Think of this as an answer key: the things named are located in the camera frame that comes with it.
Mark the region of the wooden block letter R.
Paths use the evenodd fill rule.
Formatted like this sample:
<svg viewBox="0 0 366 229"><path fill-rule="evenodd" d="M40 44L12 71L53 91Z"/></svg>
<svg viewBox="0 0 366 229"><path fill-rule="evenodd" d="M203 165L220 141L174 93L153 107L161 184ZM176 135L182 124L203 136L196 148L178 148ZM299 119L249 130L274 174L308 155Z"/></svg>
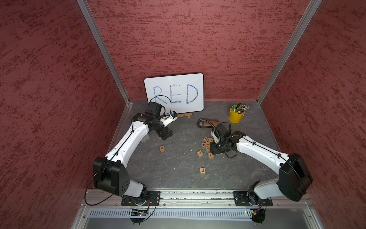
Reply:
<svg viewBox="0 0 366 229"><path fill-rule="evenodd" d="M160 152L163 153L165 151L165 146L160 146L159 149L160 149Z"/></svg>

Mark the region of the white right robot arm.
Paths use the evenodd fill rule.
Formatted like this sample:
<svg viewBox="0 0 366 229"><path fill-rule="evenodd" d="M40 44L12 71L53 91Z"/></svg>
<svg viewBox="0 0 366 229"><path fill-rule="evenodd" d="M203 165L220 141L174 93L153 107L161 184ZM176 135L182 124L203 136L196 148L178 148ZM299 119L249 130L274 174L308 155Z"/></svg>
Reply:
<svg viewBox="0 0 366 229"><path fill-rule="evenodd" d="M299 202L313 183L313 178L304 161L296 153L288 155L266 147L240 131L230 135L221 135L212 130L214 142L210 144L212 154L221 154L228 151L246 154L268 168L272 169L277 177L267 181L255 182L247 191L246 201L252 206L258 206L266 199L286 197L291 201Z"/></svg>

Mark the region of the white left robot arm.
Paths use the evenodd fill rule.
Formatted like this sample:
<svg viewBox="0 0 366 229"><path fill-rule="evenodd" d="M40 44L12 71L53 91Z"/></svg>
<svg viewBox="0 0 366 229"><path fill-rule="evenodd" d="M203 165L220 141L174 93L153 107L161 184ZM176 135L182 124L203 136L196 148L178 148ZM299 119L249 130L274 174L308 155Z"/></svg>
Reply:
<svg viewBox="0 0 366 229"><path fill-rule="evenodd" d="M177 120L177 113L160 117L152 113L138 113L119 143L105 157L97 157L93 162L93 185L117 196L141 198L145 186L130 178L127 165L133 152L149 132L155 131L162 140L173 135L168 125Z"/></svg>

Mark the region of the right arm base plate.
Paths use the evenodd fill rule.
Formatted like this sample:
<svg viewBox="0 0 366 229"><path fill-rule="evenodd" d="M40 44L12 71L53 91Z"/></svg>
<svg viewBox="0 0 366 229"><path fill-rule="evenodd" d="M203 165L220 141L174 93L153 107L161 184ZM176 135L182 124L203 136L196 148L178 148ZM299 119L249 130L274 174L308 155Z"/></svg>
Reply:
<svg viewBox="0 0 366 229"><path fill-rule="evenodd" d="M234 191L235 205L237 207L271 207L273 202L270 198L261 199L254 192Z"/></svg>

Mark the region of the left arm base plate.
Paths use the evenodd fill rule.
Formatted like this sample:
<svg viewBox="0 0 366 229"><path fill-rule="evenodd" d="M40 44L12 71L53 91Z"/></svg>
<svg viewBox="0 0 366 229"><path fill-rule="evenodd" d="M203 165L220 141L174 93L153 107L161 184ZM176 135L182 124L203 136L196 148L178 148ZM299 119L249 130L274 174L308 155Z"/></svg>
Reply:
<svg viewBox="0 0 366 229"><path fill-rule="evenodd" d="M155 207L159 205L160 191L143 191L140 197L123 196L121 205L129 207Z"/></svg>

